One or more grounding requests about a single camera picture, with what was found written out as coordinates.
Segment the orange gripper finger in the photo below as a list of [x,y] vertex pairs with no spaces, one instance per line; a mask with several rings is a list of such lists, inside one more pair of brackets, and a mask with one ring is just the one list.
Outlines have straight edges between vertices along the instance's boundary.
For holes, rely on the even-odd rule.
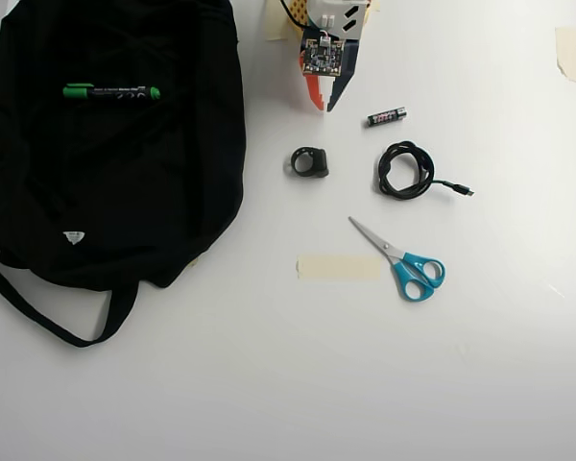
[[304,71],[304,54],[300,54],[300,68],[306,81],[309,98],[316,109],[324,111],[324,97],[321,93],[320,77],[314,74],[306,74]]

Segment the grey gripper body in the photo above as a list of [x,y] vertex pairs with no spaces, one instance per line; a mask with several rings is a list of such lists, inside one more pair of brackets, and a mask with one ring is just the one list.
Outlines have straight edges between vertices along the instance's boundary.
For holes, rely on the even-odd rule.
[[342,76],[351,78],[356,69],[358,51],[360,41],[355,39],[347,39],[344,45],[343,61],[342,61]]

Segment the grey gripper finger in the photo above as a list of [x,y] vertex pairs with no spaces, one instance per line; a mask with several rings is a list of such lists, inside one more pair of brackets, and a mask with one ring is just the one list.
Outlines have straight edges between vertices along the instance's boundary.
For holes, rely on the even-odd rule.
[[336,77],[333,81],[333,85],[331,88],[331,93],[329,97],[329,101],[326,105],[326,111],[332,112],[337,103],[339,102],[342,94],[344,93],[346,87],[348,86],[349,81],[351,80],[351,75],[342,75],[340,77]]

